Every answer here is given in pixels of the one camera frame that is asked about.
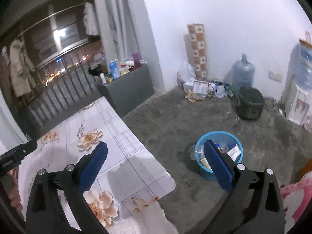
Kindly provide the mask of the red white snack wrapper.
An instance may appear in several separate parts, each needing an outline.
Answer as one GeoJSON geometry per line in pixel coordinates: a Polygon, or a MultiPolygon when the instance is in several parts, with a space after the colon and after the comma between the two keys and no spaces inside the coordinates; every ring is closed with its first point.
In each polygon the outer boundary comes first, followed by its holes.
{"type": "Polygon", "coordinates": [[[230,150],[227,151],[227,155],[232,159],[233,162],[241,156],[242,151],[239,146],[235,144],[230,150]]]}

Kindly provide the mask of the white cotton glove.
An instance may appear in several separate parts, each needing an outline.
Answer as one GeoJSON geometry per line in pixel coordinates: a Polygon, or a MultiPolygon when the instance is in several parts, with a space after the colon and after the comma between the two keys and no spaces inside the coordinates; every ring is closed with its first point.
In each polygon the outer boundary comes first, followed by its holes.
{"type": "Polygon", "coordinates": [[[178,234],[177,228],[167,218],[158,201],[122,222],[109,227],[109,233],[178,234]]]}

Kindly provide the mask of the yellow snack bag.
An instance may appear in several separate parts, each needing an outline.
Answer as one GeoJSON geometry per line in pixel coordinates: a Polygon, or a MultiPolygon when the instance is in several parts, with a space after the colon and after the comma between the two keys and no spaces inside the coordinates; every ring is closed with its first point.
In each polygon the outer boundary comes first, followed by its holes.
{"type": "Polygon", "coordinates": [[[212,168],[210,167],[210,165],[209,165],[209,163],[205,157],[200,159],[200,162],[203,166],[205,166],[205,168],[207,168],[210,171],[212,170],[212,168]]]}

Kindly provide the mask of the Pepsi plastic bottle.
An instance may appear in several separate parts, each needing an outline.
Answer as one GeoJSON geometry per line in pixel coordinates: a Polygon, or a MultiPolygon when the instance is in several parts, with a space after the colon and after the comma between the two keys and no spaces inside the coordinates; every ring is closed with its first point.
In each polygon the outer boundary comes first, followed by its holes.
{"type": "Polygon", "coordinates": [[[201,160],[205,158],[203,145],[192,145],[189,150],[190,159],[193,161],[201,160]]]}

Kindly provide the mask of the orange wooden door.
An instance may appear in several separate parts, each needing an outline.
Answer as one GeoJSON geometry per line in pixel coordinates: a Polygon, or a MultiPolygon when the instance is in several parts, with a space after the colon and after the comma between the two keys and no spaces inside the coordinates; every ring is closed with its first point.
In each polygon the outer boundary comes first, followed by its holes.
{"type": "Polygon", "coordinates": [[[312,159],[310,159],[299,172],[299,178],[302,179],[307,173],[312,171],[312,159]]]}

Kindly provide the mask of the blue plastic waste basket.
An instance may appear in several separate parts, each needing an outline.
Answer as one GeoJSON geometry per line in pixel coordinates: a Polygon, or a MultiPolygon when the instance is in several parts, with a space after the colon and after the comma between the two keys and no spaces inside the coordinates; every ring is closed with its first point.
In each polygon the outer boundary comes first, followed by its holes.
{"type": "MultiPolygon", "coordinates": [[[[222,153],[227,153],[235,144],[237,144],[242,151],[241,156],[236,159],[235,164],[241,163],[244,155],[242,143],[234,135],[224,132],[224,131],[213,131],[203,135],[196,143],[196,145],[204,145],[207,140],[212,140],[217,148],[221,150],[222,153]]],[[[215,181],[215,175],[213,171],[208,170],[203,166],[200,160],[197,160],[199,166],[199,173],[201,177],[207,181],[215,181]]]]}

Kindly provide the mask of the beige hanging jacket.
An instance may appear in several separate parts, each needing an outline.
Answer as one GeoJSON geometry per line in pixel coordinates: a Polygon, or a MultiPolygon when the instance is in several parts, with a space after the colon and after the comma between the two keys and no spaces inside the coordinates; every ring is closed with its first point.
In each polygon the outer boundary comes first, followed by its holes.
{"type": "Polygon", "coordinates": [[[15,39],[10,44],[9,50],[3,47],[1,63],[4,85],[8,85],[9,91],[12,89],[17,98],[30,94],[32,88],[35,88],[35,81],[32,76],[35,68],[28,57],[24,42],[15,39]]]}

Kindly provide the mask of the black rice cooker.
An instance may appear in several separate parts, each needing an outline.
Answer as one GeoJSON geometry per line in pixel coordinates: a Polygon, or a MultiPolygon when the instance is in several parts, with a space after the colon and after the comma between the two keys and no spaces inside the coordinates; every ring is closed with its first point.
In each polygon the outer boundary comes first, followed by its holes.
{"type": "Polygon", "coordinates": [[[238,115],[246,120],[257,120],[261,117],[265,100],[256,88],[241,87],[238,92],[238,115]]]}

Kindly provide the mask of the white small bottle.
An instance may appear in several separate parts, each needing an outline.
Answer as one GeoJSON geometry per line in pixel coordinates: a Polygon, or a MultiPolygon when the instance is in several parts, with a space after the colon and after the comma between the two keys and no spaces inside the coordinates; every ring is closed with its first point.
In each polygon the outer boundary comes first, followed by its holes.
{"type": "Polygon", "coordinates": [[[105,77],[105,75],[103,73],[100,74],[100,78],[101,78],[103,84],[107,83],[106,77],[105,77]]]}

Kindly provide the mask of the grey storage cabinet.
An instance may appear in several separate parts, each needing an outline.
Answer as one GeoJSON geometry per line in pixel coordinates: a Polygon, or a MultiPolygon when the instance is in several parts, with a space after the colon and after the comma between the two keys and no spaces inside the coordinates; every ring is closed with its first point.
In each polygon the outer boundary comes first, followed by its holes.
{"type": "Polygon", "coordinates": [[[111,82],[103,83],[98,78],[95,87],[120,117],[127,115],[154,94],[147,65],[143,65],[111,82]]]}

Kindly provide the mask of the empty blue water jug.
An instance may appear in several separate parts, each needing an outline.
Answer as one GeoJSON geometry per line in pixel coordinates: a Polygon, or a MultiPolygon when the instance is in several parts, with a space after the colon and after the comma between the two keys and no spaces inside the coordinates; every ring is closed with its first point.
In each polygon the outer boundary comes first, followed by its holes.
{"type": "Polygon", "coordinates": [[[255,66],[247,60],[247,55],[233,65],[232,92],[238,95],[241,87],[252,88],[254,83],[255,66]]]}

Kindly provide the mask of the white plastic bag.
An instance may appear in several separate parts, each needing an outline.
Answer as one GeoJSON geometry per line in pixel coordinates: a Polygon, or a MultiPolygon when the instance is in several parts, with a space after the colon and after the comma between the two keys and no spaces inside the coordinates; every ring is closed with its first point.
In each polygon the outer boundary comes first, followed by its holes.
{"type": "Polygon", "coordinates": [[[184,62],[179,66],[177,71],[177,83],[179,86],[183,86],[187,81],[196,80],[194,67],[188,62],[184,62]]]}

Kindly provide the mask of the purple cup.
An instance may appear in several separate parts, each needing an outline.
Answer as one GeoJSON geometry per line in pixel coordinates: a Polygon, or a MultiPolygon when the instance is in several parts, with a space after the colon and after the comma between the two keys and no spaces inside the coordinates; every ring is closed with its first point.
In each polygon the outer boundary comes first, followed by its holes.
{"type": "Polygon", "coordinates": [[[141,67],[142,66],[142,63],[141,63],[141,60],[140,60],[140,54],[139,53],[133,53],[132,54],[132,59],[133,59],[133,63],[136,67],[141,67]]]}

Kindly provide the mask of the grey curtain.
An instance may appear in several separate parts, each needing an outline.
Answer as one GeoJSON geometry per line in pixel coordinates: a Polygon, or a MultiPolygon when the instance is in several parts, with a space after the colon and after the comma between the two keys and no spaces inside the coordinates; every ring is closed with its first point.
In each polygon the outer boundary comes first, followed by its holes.
{"type": "Polygon", "coordinates": [[[109,26],[119,61],[130,59],[139,52],[137,34],[129,9],[128,0],[106,0],[109,26]]]}

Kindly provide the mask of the wall power socket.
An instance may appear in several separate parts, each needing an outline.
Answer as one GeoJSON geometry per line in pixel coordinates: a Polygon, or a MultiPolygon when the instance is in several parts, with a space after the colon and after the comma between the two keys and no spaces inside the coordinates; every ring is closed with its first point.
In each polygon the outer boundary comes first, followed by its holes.
{"type": "Polygon", "coordinates": [[[282,83],[283,76],[282,74],[269,71],[269,79],[282,83]]]}

